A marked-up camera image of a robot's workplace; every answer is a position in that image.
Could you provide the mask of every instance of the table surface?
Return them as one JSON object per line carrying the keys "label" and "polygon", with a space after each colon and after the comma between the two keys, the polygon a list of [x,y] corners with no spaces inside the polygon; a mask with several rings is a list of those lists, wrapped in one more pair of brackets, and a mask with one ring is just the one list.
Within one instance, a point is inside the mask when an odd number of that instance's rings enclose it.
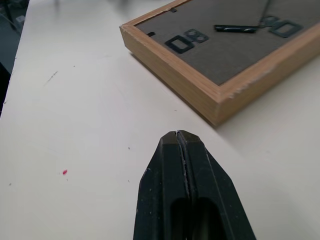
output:
{"label": "table surface", "polygon": [[320,57],[212,129],[123,44],[119,25],[168,2],[30,1],[0,119],[1,240],[132,239],[174,130],[229,174],[257,239],[319,239]]}

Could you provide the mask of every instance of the black clip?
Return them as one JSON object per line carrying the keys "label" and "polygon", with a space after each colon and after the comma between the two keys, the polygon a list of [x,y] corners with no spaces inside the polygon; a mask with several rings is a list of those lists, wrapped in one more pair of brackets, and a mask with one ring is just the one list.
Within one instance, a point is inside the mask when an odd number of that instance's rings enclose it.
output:
{"label": "black clip", "polygon": [[280,18],[277,16],[265,16],[261,19],[259,28],[272,27]]}
{"label": "black clip", "polygon": [[198,44],[202,44],[209,39],[207,35],[204,35],[203,33],[195,29],[189,29],[188,31],[185,31],[184,35],[189,37],[192,41],[197,42]]}
{"label": "black clip", "polygon": [[133,240],[255,240],[232,180],[198,136],[164,135],[139,186]]}
{"label": "black clip", "polygon": [[[283,26],[289,25],[291,26],[291,28],[285,32],[281,32],[280,29]],[[283,38],[288,38],[290,36],[292,36],[293,34],[295,34],[296,32],[300,31],[301,29],[303,29],[304,27],[301,26],[300,24],[297,24],[293,21],[289,21],[289,20],[284,20],[284,21],[280,21],[280,22],[276,22],[270,29],[269,32],[273,33],[275,35],[278,35],[280,37]]]}
{"label": "black clip", "polygon": [[[177,40],[184,43],[186,47],[180,48],[179,46],[175,45],[174,41],[177,41]],[[185,39],[183,36],[180,36],[180,35],[174,36],[170,40],[166,41],[164,44],[167,45],[169,48],[171,48],[173,51],[177,52],[178,54],[183,54],[186,51],[193,49],[195,47],[195,45],[191,41],[189,41],[188,39]]]}

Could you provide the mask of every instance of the wooden box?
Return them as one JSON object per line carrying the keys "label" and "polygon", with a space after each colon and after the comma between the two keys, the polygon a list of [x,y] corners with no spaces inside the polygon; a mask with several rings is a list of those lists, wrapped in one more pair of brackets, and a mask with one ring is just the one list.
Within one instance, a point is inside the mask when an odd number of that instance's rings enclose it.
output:
{"label": "wooden box", "polygon": [[[266,3],[176,0],[122,25],[120,30],[125,46],[141,62],[217,126],[320,53],[319,0],[270,2],[264,16],[301,26],[289,37],[270,32],[272,27],[252,34],[214,30],[215,24],[258,25]],[[208,39],[190,43],[186,36],[189,30]],[[169,40],[176,36],[189,40],[183,46],[174,42],[178,49],[184,51],[188,44],[193,47],[183,53],[169,47]]]}

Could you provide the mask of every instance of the wooden frame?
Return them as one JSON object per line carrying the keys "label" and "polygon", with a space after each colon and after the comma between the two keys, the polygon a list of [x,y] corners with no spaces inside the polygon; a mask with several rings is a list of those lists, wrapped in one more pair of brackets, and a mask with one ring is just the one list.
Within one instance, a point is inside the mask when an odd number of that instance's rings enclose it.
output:
{"label": "wooden frame", "polygon": [[176,0],[120,26],[125,46],[207,121],[217,126],[320,54],[320,23],[218,86],[137,27],[190,0]]}

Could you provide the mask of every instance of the dark mark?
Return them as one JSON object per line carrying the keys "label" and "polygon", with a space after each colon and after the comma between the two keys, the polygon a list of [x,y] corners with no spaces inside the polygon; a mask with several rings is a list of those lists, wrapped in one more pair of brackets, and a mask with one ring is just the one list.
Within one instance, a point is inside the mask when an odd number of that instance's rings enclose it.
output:
{"label": "dark mark", "polygon": [[151,31],[151,32],[147,33],[147,35],[148,35],[149,37],[152,37],[152,36],[156,35],[156,33],[155,33],[154,31]]}
{"label": "dark mark", "polygon": [[55,76],[57,73],[58,73],[58,71],[56,71],[56,72],[49,78],[49,80],[46,81],[46,83],[45,83],[43,86],[47,85],[47,84],[51,81],[51,79],[54,78],[54,76]]}

